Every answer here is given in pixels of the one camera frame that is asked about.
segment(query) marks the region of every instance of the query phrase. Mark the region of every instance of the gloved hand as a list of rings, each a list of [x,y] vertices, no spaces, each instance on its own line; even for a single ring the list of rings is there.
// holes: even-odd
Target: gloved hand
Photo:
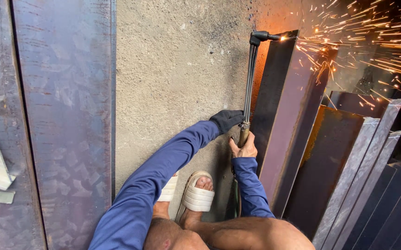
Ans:
[[[210,117],[210,122],[214,122],[219,129],[219,135],[225,134],[233,126],[245,120],[242,110],[221,110],[219,113]]]

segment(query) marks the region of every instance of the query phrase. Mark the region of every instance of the bare hand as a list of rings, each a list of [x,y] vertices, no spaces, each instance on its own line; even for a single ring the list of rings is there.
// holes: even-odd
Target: bare hand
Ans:
[[[230,137],[228,140],[228,144],[231,148],[231,155],[233,158],[235,157],[256,157],[257,150],[254,144],[255,135],[250,132],[248,134],[247,142],[245,145],[240,149],[237,147],[236,143],[234,142],[233,138]]]

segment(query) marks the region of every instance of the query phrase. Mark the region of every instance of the person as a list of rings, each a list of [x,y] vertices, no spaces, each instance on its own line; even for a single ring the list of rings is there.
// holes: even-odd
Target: person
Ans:
[[[252,133],[241,149],[229,139],[231,163],[241,193],[241,217],[224,222],[202,222],[202,212],[188,208],[184,192],[182,203],[187,208],[178,215],[180,220],[176,224],[168,214],[170,202],[158,201],[162,188],[167,187],[169,180],[177,176],[177,171],[199,149],[243,121],[242,111],[223,110],[166,142],[125,181],[112,206],[100,219],[89,250],[314,249],[298,229],[271,213],[256,175],[257,150]],[[201,172],[201,176],[191,181],[192,189],[207,195],[214,193],[208,173]]]

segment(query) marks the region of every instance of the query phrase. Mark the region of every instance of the blue long-sleeve shirt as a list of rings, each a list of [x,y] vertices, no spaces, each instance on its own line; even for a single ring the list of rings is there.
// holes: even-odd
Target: blue long-sleeve shirt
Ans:
[[[200,121],[166,142],[125,181],[100,219],[89,250],[142,250],[153,205],[171,176],[219,134],[213,122]],[[254,157],[231,160],[241,190],[242,216],[274,218],[256,176]]]

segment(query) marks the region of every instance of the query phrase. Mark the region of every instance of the leg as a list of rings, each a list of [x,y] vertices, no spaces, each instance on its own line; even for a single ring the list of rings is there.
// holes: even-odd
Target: leg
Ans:
[[[170,220],[170,202],[156,202],[153,219],[144,242],[144,250],[208,250],[201,237],[193,231],[182,230]]]
[[[211,180],[201,177],[196,187],[213,190]],[[201,222],[202,212],[185,210],[181,226],[198,233],[221,250],[314,250],[312,243],[287,221],[243,217],[225,222]]]

